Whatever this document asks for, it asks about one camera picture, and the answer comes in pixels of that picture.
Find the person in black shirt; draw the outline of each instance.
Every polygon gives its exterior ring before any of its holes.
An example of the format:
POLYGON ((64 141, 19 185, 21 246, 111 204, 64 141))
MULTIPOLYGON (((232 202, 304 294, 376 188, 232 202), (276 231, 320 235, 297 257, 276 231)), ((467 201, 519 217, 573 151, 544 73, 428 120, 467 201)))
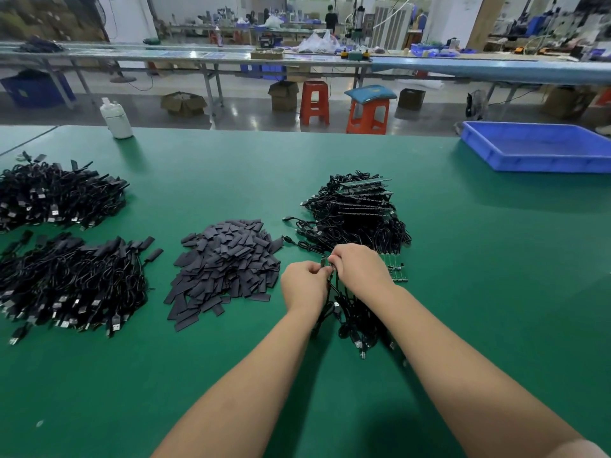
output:
POLYGON ((335 26, 339 24, 339 19, 337 18, 337 14, 333 12, 333 5, 329 5, 327 7, 329 12, 325 16, 325 22, 327 23, 327 30, 331 30, 331 33, 335 33, 335 26))

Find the person's left hand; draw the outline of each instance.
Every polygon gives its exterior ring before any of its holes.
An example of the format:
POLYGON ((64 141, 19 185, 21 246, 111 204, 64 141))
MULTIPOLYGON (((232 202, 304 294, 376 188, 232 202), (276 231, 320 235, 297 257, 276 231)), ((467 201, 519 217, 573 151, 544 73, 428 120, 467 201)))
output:
POLYGON ((286 310, 317 318, 329 293, 327 280, 332 271, 332 267, 321 267, 312 261, 294 262, 286 267, 280 278, 286 310))

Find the person's right hand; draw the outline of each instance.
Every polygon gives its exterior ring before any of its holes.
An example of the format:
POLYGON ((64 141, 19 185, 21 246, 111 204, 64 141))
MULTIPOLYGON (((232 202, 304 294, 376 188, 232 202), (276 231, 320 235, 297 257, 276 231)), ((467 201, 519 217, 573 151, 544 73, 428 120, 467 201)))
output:
POLYGON ((341 282, 367 305, 394 286, 384 261, 367 246, 339 244, 328 260, 337 269, 341 282))

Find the black shirt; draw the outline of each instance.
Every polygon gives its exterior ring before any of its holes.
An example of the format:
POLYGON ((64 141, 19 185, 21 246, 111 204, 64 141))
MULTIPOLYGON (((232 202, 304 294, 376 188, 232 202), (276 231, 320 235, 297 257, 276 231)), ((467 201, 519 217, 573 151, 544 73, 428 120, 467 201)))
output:
POLYGON ((327 23, 327 29, 331 30, 335 33, 335 26, 339 24, 339 19, 337 19, 337 14, 335 13, 327 13, 325 16, 325 22, 327 23))

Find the forearm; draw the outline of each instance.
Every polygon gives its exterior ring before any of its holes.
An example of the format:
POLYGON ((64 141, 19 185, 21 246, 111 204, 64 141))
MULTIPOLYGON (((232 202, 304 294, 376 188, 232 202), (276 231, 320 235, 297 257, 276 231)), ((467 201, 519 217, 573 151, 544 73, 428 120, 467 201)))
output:
POLYGON ((288 313, 174 426, 154 457, 263 455, 299 369, 315 316, 288 313))
POLYGON ((544 457, 581 436, 398 286, 367 302, 470 458, 544 457))

